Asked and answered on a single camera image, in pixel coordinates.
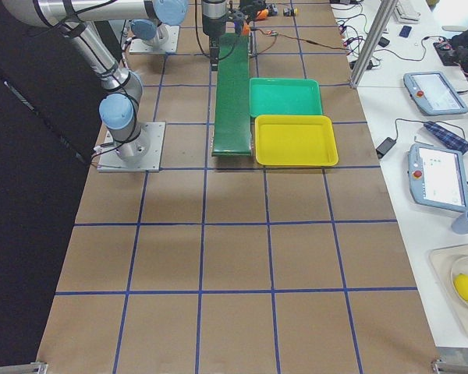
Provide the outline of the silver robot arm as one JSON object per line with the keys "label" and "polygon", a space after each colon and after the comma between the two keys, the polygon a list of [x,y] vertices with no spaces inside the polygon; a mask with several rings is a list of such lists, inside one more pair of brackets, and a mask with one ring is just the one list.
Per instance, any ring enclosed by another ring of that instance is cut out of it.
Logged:
{"label": "silver robot arm", "polygon": [[[188,1],[153,1],[150,19],[134,19],[130,29],[135,39],[142,40],[151,47],[163,44],[168,38],[168,29],[180,25],[189,9]],[[227,6],[226,1],[195,1],[194,32],[200,53],[206,57],[213,71],[218,70],[219,62],[227,59],[235,51],[240,36],[234,37],[232,46],[221,53],[221,38],[226,34],[226,23],[237,24],[236,11]]]}
{"label": "silver robot arm", "polygon": [[159,28],[178,26],[188,11],[186,1],[4,1],[20,22],[45,31],[57,30],[87,61],[108,96],[101,102],[101,120],[112,135],[111,152],[136,163],[150,152],[149,135],[137,120],[143,86],[137,74],[119,65],[92,21],[144,20]]}

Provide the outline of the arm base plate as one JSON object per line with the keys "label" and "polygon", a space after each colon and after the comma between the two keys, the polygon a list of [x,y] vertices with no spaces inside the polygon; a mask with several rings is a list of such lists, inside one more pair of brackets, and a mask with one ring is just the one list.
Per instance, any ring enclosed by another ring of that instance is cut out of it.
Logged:
{"label": "arm base plate", "polygon": [[179,26],[146,23],[143,19],[131,24],[133,40],[129,53],[133,55],[175,54],[178,47]]}
{"label": "arm base plate", "polygon": [[99,172],[159,172],[165,138],[164,122],[139,122],[139,137],[117,150],[113,150],[112,134],[105,131],[104,143],[98,158]]}

